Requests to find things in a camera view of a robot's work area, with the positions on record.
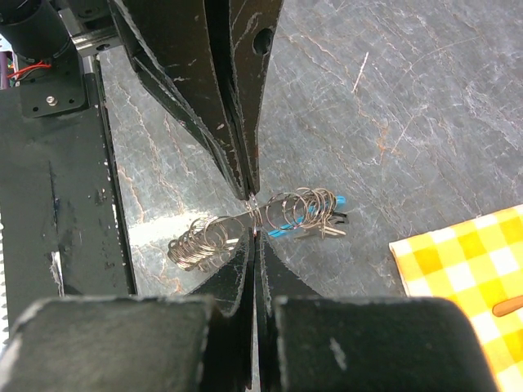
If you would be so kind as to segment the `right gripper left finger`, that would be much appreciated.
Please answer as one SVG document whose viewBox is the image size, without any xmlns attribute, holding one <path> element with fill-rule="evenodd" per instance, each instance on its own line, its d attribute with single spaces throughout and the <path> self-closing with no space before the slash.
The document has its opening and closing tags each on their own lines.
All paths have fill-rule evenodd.
<svg viewBox="0 0 523 392">
<path fill-rule="evenodd" d="M 191 293 L 34 302 L 1 357 L 4 391 L 243 391 L 252 384 L 251 233 Z"/>
</svg>

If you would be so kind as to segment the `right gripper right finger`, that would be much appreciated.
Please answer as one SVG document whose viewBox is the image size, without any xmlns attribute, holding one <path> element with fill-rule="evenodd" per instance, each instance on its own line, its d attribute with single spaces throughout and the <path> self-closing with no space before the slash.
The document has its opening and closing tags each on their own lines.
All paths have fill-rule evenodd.
<svg viewBox="0 0 523 392">
<path fill-rule="evenodd" d="M 494 391 L 465 314 L 434 297 L 323 297 L 253 243 L 264 391 Z"/>
</svg>

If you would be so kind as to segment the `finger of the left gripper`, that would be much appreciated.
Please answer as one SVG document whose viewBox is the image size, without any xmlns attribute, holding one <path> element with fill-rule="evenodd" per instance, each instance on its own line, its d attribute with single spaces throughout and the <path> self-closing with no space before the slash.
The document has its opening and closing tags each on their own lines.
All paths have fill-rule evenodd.
<svg viewBox="0 0 523 392">
<path fill-rule="evenodd" d="M 209 152 L 233 195 L 250 194 L 227 1 L 112 1 L 123 45 L 146 90 Z"/>
<path fill-rule="evenodd" d="M 225 119 L 210 126 L 219 168 L 234 194 L 260 189 L 258 125 L 281 1 L 205 1 Z"/>
</svg>

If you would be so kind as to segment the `small silver key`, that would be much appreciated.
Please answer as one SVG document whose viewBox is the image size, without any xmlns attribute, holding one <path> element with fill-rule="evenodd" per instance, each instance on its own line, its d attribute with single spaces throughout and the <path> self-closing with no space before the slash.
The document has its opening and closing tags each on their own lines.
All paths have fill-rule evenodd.
<svg viewBox="0 0 523 392">
<path fill-rule="evenodd" d="M 257 236 L 260 229 L 262 228 L 262 214 L 260 207 L 258 205 L 257 199 L 254 194 L 249 195 L 249 200 L 247 201 L 248 213 L 253 221 L 253 235 Z"/>
</svg>

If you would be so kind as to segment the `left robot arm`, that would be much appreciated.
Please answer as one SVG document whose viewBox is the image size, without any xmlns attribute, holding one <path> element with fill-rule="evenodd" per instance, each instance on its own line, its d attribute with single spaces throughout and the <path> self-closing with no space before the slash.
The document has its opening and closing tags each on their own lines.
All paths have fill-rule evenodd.
<svg viewBox="0 0 523 392">
<path fill-rule="evenodd" d="M 212 156 L 234 196 L 260 189 L 258 124 L 280 1 L 4 1 L 1 33 L 30 64 L 57 65 L 85 36 L 115 34 L 144 88 Z"/>
</svg>

